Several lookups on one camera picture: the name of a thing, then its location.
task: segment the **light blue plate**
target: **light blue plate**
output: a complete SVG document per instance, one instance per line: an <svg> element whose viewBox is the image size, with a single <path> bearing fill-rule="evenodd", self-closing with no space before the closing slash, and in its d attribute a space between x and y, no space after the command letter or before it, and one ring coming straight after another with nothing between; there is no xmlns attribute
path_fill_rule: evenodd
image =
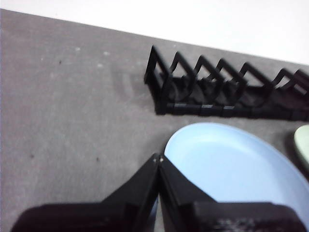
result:
<svg viewBox="0 0 309 232"><path fill-rule="evenodd" d="M287 205L309 231L309 183L283 154L254 135L196 123L173 134L165 155L216 201Z"/></svg>

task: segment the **black plastic object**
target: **black plastic object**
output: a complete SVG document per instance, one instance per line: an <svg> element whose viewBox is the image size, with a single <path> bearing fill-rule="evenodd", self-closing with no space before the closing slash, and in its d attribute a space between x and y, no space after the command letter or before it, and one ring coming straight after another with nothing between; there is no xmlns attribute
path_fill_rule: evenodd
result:
<svg viewBox="0 0 309 232"><path fill-rule="evenodd" d="M145 231L158 193L167 232L306 232L295 212L286 206L217 203L165 156L156 154L103 202L32 208L20 216L12 232Z"/></svg>
<svg viewBox="0 0 309 232"><path fill-rule="evenodd" d="M177 65L185 74L174 76ZM208 76L201 76L205 68ZM230 77L227 80L221 71ZM250 84L250 73L259 85ZM273 118L309 121L309 75L301 70L290 73L282 69L271 81L254 66L245 63L236 71L221 59L214 67L200 56L192 68L177 52L171 67L153 46L144 78L159 115L200 115L222 117Z"/></svg>
<svg viewBox="0 0 309 232"><path fill-rule="evenodd" d="M193 185L166 158L159 166L159 193L168 232L305 232L296 213L272 203L218 203Z"/></svg>
<svg viewBox="0 0 309 232"><path fill-rule="evenodd" d="M50 204L25 211L12 232L139 232L158 196L153 155L101 203Z"/></svg>

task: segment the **white background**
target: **white background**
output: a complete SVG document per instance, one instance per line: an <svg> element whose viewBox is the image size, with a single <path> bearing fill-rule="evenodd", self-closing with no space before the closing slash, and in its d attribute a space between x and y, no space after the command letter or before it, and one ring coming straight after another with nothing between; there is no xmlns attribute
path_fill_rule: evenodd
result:
<svg viewBox="0 0 309 232"><path fill-rule="evenodd" d="M1 8L309 64L309 0L2 0Z"/></svg>

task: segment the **table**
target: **table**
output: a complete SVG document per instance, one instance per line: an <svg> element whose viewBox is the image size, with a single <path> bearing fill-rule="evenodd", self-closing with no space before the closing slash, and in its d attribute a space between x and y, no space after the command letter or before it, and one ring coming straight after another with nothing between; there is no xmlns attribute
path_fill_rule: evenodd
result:
<svg viewBox="0 0 309 232"><path fill-rule="evenodd" d="M192 65L204 54L238 70L249 61L272 78L283 67L309 72L309 66L1 10L1 231L29 207L101 201L190 123L246 130L299 166L292 137L305 122L157 116L143 83L153 44L169 63L181 51ZM155 231L163 230L159 209Z"/></svg>

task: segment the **dish rack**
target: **dish rack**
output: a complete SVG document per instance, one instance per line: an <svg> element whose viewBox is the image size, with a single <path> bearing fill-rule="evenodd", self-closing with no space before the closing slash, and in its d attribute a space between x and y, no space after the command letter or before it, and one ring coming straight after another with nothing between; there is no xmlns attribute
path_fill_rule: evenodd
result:
<svg viewBox="0 0 309 232"><path fill-rule="evenodd" d="M174 75L178 64L185 75ZM201 74L202 68L209 74ZM246 73L259 85L250 84ZM291 73L283 68L271 81L248 62L238 72L224 59L214 67L200 56L192 68L180 52L168 67L158 49L152 46L144 82L149 86L158 115L309 121L309 75L302 70Z"/></svg>

